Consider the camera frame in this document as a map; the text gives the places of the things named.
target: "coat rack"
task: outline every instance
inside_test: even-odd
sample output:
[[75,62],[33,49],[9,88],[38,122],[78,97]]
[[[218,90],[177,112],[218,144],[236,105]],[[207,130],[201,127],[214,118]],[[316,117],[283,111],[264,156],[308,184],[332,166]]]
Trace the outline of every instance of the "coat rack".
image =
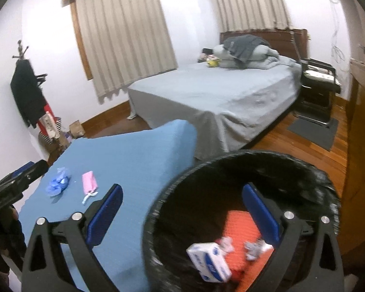
[[19,56],[12,56],[12,58],[19,58],[19,60],[23,60],[24,59],[24,54],[26,53],[27,50],[28,50],[28,46],[23,51],[22,41],[21,40],[18,40],[18,52],[19,52]]

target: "blue plastic bag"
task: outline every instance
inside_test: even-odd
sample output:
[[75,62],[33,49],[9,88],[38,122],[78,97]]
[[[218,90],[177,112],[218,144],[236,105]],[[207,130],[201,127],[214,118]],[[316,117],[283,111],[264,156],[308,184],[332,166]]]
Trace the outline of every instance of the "blue plastic bag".
[[65,190],[70,181],[70,172],[66,168],[58,168],[57,176],[50,181],[49,185],[46,188],[46,192],[49,196],[54,197],[59,195],[63,190]]

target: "gray bedsheet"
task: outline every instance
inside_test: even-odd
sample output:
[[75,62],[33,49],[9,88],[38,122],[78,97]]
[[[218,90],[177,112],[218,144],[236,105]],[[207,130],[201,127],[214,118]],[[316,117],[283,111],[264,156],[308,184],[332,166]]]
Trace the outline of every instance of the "gray bedsheet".
[[301,66],[229,70],[192,64],[149,77],[128,88],[130,117],[151,128],[185,119],[198,133],[196,158],[238,150],[296,99]]

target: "tissue box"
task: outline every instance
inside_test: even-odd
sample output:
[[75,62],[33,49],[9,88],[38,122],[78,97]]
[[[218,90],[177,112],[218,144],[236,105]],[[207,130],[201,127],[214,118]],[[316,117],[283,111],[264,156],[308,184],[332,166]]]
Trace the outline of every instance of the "tissue box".
[[191,245],[186,252],[206,282],[227,282],[231,271],[217,243]]

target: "black trash bag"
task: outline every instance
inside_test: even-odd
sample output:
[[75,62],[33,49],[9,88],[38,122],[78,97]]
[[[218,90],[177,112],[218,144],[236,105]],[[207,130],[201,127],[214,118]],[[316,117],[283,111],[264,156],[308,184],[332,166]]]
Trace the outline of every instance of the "black trash bag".
[[242,188],[253,182],[265,198],[312,223],[326,215],[339,231],[338,195],[327,174],[290,155],[243,150],[188,170],[166,187],[148,213],[143,233],[146,274],[152,291],[233,291],[207,283],[186,253],[193,243],[221,238],[227,212],[246,210]]

